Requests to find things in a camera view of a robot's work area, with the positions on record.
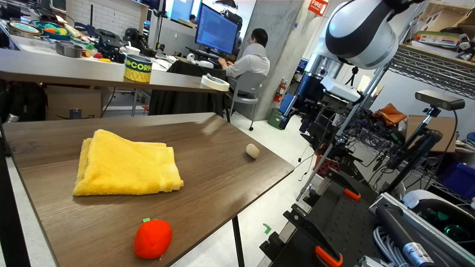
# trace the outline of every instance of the white floor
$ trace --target white floor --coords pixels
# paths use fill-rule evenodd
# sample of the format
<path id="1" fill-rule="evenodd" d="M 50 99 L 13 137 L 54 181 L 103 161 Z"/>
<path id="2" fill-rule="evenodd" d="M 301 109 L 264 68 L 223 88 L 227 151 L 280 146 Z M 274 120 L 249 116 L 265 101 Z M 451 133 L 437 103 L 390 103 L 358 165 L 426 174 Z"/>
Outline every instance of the white floor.
<path id="1" fill-rule="evenodd" d="M 130 115 L 130 111 L 111 110 L 106 112 L 105 117 L 127 116 L 127 114 Z M 308 145 L 298 131 L 300 127 L 300 119 L 298 117 L 293 117 L 285 130 L 278 130 L 267 124 L 267 121 L 260 121 L 254 123 L 254 130 L 251 132 L 249 131 L 250 120 L 240 114 L 234 114 L 231 117 L 231 122 L 241 131 L 294 166 L 299 164 L 297 160 Z M 307 149 L 303 158 L 307 158 L 310 155 L 312 155 L 312 151 Z M 309 164 L 310 160 L 304 162 L 292 174 L 239 214 L 238 218 L 246 266 L 257 266 L 264 256 L 264 253 L 259 249 L 259 246 L 268 239 L 268 235 L 264 233 L 266 227 L 263 224 L 265 223 L 271 227 L 270 233 L 272 233 L 273 231 L 280 232 L 287 223 L 282 214 L 295 203 L 298 192 L 302 188 L 304 181 L 308 179 L 309 174 L 304 177 L 303 181 L 299 181 L 308 170 Z M 16 187 L 15 193 L 20 209 L 20 218 L 23 221 L 26 219 L 25 213 L 32 211 L 27 212 L 22 209 L 31 209 L 31 206 L 26 195 L 24 195 L 24 190 L 22 192 L 23 188 L 21 187 L 19 177 L 12 173 L 11 178 L 14 187 Z M 39 230 L 39 226 L 29 226 L 28 229 L 24 229 L 24 232 L 25 236 L 27 236 L 26 238 L 28 238 L 26 242 L 32 266 L 54 266 L 50 256 L 48 257 L 47 255 L 49 251 L 45 251 L 48 249 L 45 246 L 45 242 L 40 240 L 42 233 Z M 233 228 L 231 222 L 228 222 L 179 259 L 173 266 L 234 267 L 237 266 L 237 256 L 234 248 Z M 2 266 L 5 266 L 5 263 L 0 251 L 0 267 Z"/>

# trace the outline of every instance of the concrete pillar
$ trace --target concrete pillar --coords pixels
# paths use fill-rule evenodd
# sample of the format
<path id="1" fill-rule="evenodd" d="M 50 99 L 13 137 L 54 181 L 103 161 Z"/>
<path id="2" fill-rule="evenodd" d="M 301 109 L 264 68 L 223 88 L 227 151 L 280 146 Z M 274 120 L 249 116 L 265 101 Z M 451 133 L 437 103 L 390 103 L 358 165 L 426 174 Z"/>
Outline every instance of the concrete pillar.
<path id="1" fill-rule="evenodd" d="M 252 12 L 243 48 L 255 28 L 263 28 L 269 35 L 267 57 L 270 71 L 262 83 L 256 110 L 256 121 L 266 120 L 274 107 L 274 95 L 282 77 L 290 80 L 294 75 L 307 44 L 322 23 L 322 17 L 308 10 L 311 0 L 257 0 Z M 252 117 L 252 105 L 236 103 L 236 110 L 247 118 Z"/>

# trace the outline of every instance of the wooden table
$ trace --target wooden table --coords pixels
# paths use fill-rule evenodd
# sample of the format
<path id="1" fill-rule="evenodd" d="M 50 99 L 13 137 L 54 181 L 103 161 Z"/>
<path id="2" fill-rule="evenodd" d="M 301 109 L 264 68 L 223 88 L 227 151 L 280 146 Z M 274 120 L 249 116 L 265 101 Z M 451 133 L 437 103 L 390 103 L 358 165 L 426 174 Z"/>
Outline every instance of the wooden table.
<path id="1" fill-rule="evenodd" d="M 73 197 L 81 143 L 97 129 L 173 147 L 185 186 L 145 196 Z M 294 169 L 211 113 L 13 123 L 5 132 L 61 267 L 169 266 L 229 220 L 237 226 L 237 214 Z M 260 150 L 257 160 L 245 152 L 249 143 Z M 147 217 L 173 229 L 161 261 L 140 259 L 133 251 Z"/>
<path id="2" fill-rule="evenodd" d="M 218 94 L 227 92 L 212 89 L 201 83 L 201 77 L 152 70 L 149 83 L 138 83 L 124 77 L 125 65 L 99 60 L 78 60 L 62 55 L 48 55 L 0 48 L 0 79 L 62 85 L 125 87 L 135 90 L 159 89 L 181 92 L 212 93 L 216 96 L 217 112 L 222 112 Z M 135 115 L 133 102 L 132 116 Z"/>

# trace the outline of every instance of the fire extinguisher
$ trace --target fire extinguisher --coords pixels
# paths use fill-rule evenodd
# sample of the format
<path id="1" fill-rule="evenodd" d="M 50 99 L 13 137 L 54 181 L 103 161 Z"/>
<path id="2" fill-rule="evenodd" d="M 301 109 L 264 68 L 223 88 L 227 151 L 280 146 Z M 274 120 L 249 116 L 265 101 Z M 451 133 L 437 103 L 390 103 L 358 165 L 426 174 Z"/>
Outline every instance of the fire extinguisher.
<path id="1" fill-rule="evenodd" d="M 282 77 L 282 80 L 280 81 L 280 85 L 277 88 L 277 92 L 274 96 L 274 102 L 280 103 L 280 101 L 282 100 L 282 96 L 285 93 L 286 84 L 287 84 L 287 81 L 284 81 L 284 77 Z"/>

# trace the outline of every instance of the white cup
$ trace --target white cup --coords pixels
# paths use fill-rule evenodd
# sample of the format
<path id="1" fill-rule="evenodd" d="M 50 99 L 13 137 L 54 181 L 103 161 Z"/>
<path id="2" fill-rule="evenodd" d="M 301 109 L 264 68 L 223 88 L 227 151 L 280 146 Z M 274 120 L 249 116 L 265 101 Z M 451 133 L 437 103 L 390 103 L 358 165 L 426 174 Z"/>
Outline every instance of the white cup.
<path id="1" fill-rule="evenodd" d="M 127 54 L 130 54 L 130 55 L 139 55 L 140 53 L 140 49 L 138 48 L 135 48 L 135 47 L 131 47 L 131 46 L 126 46 L 125 47 L 125 51 Z"/>

